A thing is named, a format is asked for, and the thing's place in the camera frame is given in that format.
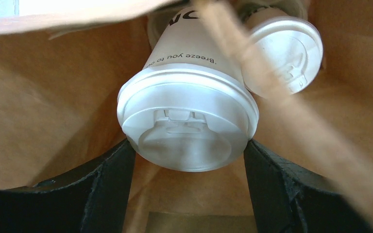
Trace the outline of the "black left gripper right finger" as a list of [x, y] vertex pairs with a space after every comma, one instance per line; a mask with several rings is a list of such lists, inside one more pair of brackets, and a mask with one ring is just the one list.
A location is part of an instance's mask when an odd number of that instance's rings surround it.
[[323, 176], [255, 140], [244, 164], [259, 233], [373, 233]]

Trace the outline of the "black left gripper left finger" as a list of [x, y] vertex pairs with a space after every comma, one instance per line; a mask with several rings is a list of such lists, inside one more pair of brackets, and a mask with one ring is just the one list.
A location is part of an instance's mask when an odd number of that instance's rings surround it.
[[122, 232], [135, 158], [123, 140], [34, 186], [0, 190], [0, 233]]

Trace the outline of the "white cup lid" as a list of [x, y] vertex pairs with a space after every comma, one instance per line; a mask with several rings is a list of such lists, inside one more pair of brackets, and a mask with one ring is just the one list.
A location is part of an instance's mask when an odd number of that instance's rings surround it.
[[304, 90], [317, 76], [323, 58], [319, 31], [306, 20], [278, 16], [265, 20], [249, 17], [245, 25], [290, 93]]
[[259, 109], [236, 79], [192, 64], [146, 68], [118, 94], [119, 124], [134, 150], [168, 169], [204, 172], [234, 162]]

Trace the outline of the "brown paper bag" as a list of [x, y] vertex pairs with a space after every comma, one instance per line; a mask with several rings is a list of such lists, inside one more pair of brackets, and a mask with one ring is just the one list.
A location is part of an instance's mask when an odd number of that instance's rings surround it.
[[[126, 140], [119, 88], [146, 62], [146, 18], [49, 40], [0, 35], [0, 190], [34, 186]], [[258, 99], [255, 141], [321, 175]], [[121, 233], [256, 233], [244, 155], [214, 171], [160, 168], [136, 154]]]

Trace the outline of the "white paper cup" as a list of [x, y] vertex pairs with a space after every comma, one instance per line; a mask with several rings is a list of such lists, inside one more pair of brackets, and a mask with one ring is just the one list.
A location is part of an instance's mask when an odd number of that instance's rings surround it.
[[241, 69], [220, 51], [199, 20], [194, 7], [148, 16], [147, 35], [152, 48], [145, 68], [172, 63], [208, 67], [243, 82]]
[[288, 14], [279, 8], [261, 7], [256, 9], [253, 13], [251, 13], [249, 17], [246, 20], [244, 20], [244, 24], [248, 29], [252, 29], [270, 19], [284, 16], [288, 16]]

